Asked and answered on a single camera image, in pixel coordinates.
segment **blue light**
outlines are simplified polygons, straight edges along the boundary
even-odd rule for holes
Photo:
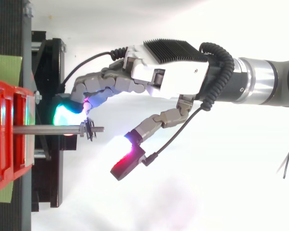
[[[53,124],[58,125],[80,125],[87,118],[85,111],[83,110],[79,114],[75,114],[66,109],[63,105],[59,105],[56,108],[53,117]]]

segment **black connector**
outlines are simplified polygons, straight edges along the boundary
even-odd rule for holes
[[[144,159],[144,160],[142,161],[142,163],[143,163],[145,166],[149,166],[157,157],[158,157],[158,154],[157,154],[157,153],[153,153],[153,154],[151,154],[150,156],[148,156],[146,159]]]

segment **red container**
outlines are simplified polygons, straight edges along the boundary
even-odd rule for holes
[[[13,125],[34,121],[34,94],[0,81],[0,190],[33,164],[34,136],[13,135]]]

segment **black metal frame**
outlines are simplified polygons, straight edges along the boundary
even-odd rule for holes
[[[45,40],[46,32],[32,31],[32,41],[40,42],[38,52],[32,52],[32,70],[37,89],[43,96],[37,105],[41,124],[52,124],[56,104],[53,97],[64,79],[63,42]],[[36,136],[36,149],[48,148],[50,160],[36,159],[32,168],[32,212],[39,210],[39,202],[59,207],[63,194],[63,150],[76,150],[77,136]]]
[[[37,107],[36,123],[49,124],[50,115],[46,112],[55,89],[64,79],[62,41],[45,40],[40,60],[35,55],[31,57],[31,18],[24,15],[27,3],[28,0],[0,0],[0,55],[23,57],[19,86],[40,91],[43,100]],[[31,77],[32,63],[35,81]],[[39,210],[38,202],[60,206],[63,150],[75,150],[76,143],[76,136],[36,137],[36,148],[48,150],[50,158],[36,159],[32,170],[14,181],[11,203],[0,203],[0,231],[31,231],[31,210]]]

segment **white background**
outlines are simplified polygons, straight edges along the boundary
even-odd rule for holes
[[[66,75],[81,61],[156,38],[199,47],[214,42],[233,57],[289,60],[289,0],[32,0],[33,30],[67,44]],[[99,71],[91,62],[74,78]],[[70,80],[66,91],[70,92]],[[33,231],[289,231],[289,108],[217,103],[197,115],[149,167],[118,182],[109,173],[122,157],[106,149],[176,99],[122,94],[91,111],[104,126],[93,143],[79,138],[64,155],[64,201],[40,205]],[[158,131],[143,144],[148,154],[178,128]]]

